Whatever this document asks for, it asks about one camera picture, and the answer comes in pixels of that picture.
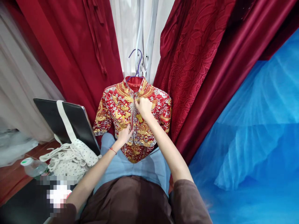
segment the black surface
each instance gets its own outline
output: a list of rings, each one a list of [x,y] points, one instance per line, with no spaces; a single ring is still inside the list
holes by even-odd
[[[33,101],[50,126],[51,130],[58,136],[61,142],[71,143],[63,121],[59,115],[56,101],[39,98],[34,98]],[[84,107],[67,102],[63,102],[62,105],[73,127],[76,137],[84,142],[98,156],[100,154],[100,148],[93,135]]]
[[[0,223],[43,224],[53,212],[47,200],[47,190],[50,188],[50,185],[37,185],[35,179],[30,181],[0,207]]]

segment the forearm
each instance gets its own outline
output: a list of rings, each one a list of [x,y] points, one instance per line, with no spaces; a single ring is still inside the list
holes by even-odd
[[[153,132],[159,148],[170,168],[173,182],[181,179],[186,179],[194,182],[183,157],[181,156],[180,152],[175,147],[173,142],[170,140],[168,135],[165,133],[165,131],[158,124],[155,117],[152,114],[149,114],[144,119]]]
[[[116,141],[112,148],[117,151],[121,148],[121,146]],[[92,167],[85,174],[85,176],[78,183],[78,185],[66,200],[66,203],[75,205],[78,212],[83,203],[87,200],[88,196],[95,188],[96,184],[102,178],[114,156],[115,152],[112,150],[108,150],[108,152],[94,165],[94,167]]]

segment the wooden floor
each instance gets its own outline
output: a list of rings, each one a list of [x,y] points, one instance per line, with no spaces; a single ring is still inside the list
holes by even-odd
[[[38,145],[25,154],[25,158],[39,159],[41,155],[49,153],[48,148],[57,148],[60,144],[56,141]],[[0,206],[5,204],[15,193],[32,180],[26,175],[24,167],[20,164],[23,160],[17,160],[13,165],[0,168]]]

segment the bottle cap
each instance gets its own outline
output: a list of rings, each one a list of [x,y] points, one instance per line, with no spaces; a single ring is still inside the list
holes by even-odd
[[[22,166],[28,166],[28,165],[32,164],[33,161],[34,160],[31,157],[28,157],[28,158],[22,160],[21,165]]]

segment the white curtain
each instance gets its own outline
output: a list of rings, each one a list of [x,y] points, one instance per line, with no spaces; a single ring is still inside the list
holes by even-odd
[[[157,23],[154,37],[153,59],[149,82],[153,84],[160,61],[160,37],[166,24],[174,0],[159,0]],[[137,1],[136,0],[110,0],[117,44],[121,58],[121,67],[125,76],[134,74],[135,57],[128,58],[136,47],[137,41]],[[150,29],[150,16],[152,1],[144,1],[144,44],[147,41]]]
[[[0,117],[27,136],[48,142],[53,133],[36,108],[35,97],[63,100],[0,2]]]

